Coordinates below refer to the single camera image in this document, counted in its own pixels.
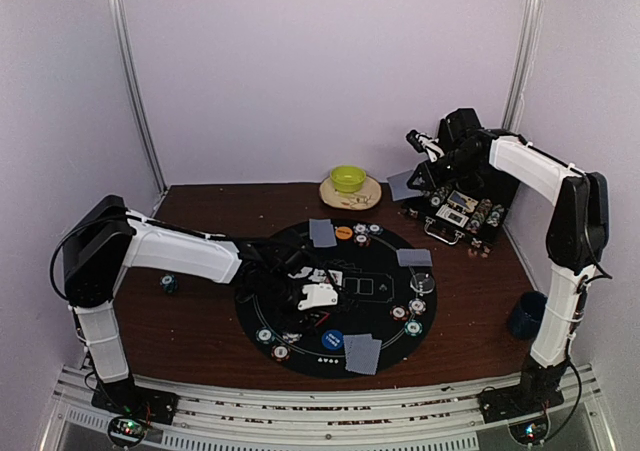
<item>tabletop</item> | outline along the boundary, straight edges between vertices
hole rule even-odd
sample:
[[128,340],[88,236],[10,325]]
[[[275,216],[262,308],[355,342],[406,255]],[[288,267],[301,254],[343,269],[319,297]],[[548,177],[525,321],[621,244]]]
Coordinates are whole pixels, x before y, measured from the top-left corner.
[[160,270],[131,269],[118,291],[116,314],[135,374],[247,389],[342,391],[452,383],[520,369],[529,343],[512,338],[506,319],[531,289],[524,269],[501,232],[488,258],[467,247],[430,238],[400,213],[383,185],[380,204],[367,211],[333,209],[320,201],[317,184],[173,186],[156,218],[210,233],[270,236],[310,218],[377,223],[433,257],[438,311],[431,331],[408,359],[375,376],[320,379],[289,371],[267,359],[245,336],[230,286],[177,275],[179,289],[164,293]]

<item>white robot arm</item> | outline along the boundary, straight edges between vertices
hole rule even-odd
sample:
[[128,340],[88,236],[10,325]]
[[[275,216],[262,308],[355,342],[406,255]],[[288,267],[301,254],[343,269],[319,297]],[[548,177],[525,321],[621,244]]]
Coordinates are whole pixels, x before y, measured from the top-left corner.
[[[410,143],[412,133],[407,135]],[[598,262],[608,240],[606,180],[599,173],[585,173],[564,164],[504,130],[474,127],[453,138],[442,157],[425,161],[416,169],[410,187],[430,192],[458,180],[482,183],[473,179],[474,173],[492,166],[531,187],[554,206],[546,236],[551,287],[521,383],[511,392],[488,391],[480,397],[486,421],[514,417],[524,410],[536,412],[543,403],[557,404],[562,399],[556,388],[569,363],[569,343],[582,320],[588,287],[596,271],[602,270]],[[505,411],[509,407],[514,414]]]
[[310,310],[331,307],[335,311],[346,301],[330,273],[325,273],[328,283],[294,277],[303,266],[321,267],[309,246],[295,233],[276,242],[183,229],[129,210],[117,196],[104,198],[63,239],[61,247],[63,297],[69,301],[96,377],[109,400],[123,409],[135,409],[141,399],[113,310],[124,270],[157,268],[215,283],[233,282],[241,300],[266,293],[292,330],[304,332],[313,326]]

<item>orange poker chip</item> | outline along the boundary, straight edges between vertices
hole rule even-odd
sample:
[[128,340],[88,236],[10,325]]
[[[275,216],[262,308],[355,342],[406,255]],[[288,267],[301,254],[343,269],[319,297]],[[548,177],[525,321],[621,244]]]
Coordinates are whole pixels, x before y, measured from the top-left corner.
[[340,226],[336,228],[336,238],[338,239],[351,239],[353,237],[353,230],[347,226]]

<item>white wall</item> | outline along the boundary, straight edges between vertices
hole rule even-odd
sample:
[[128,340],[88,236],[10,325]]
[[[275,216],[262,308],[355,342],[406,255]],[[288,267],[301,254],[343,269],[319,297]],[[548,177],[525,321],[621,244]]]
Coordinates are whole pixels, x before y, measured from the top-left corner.
[[81,347],[49,257],[103,195],[149,211],[107,0],[0,0],[0,448],[32,449]]
[[[592,286],[575,355],[594,364],[625,437],[637,449],[640,418],[640,0],[545,0],[535,67],[519,131],[536,146],[609,181],[611,240]],[[542,288],[551,207],[523,192],[510,228]]]
[[124,0],[169,183],[384,179],[404,135],[499,126],[524,0]]

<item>black round mat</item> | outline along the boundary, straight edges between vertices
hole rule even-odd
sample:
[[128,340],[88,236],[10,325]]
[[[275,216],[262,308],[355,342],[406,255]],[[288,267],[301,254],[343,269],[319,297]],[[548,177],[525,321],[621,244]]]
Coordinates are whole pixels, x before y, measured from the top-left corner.
[[[334,219],[332,224],[336,228],[353,229],[359,223]],[[304,237],[309,235],[308,222],[291,229]],[[300,336],[278,329],[274,325],[278,321],[277,311],[259,295],[245,303],[236,303],[244,332],[262,353],[286,368],[309,376],[350,378],[362,374],[345,369],[341,335],[371,334],[373,339],[382,340],[378,372],[402,361],[418,348],[435,318],[436,290],[419,296],[409,283],[415,273],[431,275],[431,268],[400,267],[396,250],[412,246],[393,232],[383,230],[379,235],[369,236],[371,241],[366,247],[358,246],[351,238],[337,239],[338,245],[331,248],[314,249],[326,268],[343,273],[343,287],[356,293],[355,305],[344,313],[330,313],[316,328],[315,334]],[[409,303],[414,299],[422,300],[426,305],[422,314],[411,310]],[[392,311],[397,307],[405,308],[405,318],[394,319]],[[416,334],[415,330],[419,328],[421,330]]]

